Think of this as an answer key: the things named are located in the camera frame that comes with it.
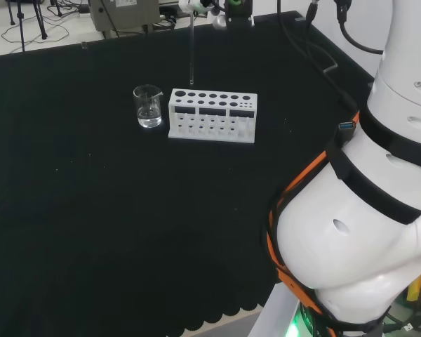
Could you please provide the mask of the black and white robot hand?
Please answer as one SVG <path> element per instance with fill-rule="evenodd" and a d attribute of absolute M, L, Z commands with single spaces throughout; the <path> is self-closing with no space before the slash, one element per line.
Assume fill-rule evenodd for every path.
<path fill-rule="evenodd" d="M 210 13 L 216 29 L 249 28 L 253 26 L 253 2 L 249 0 L 220 1 L 183 0 L 178 2 L 181 11 L 192 16 Z"/>

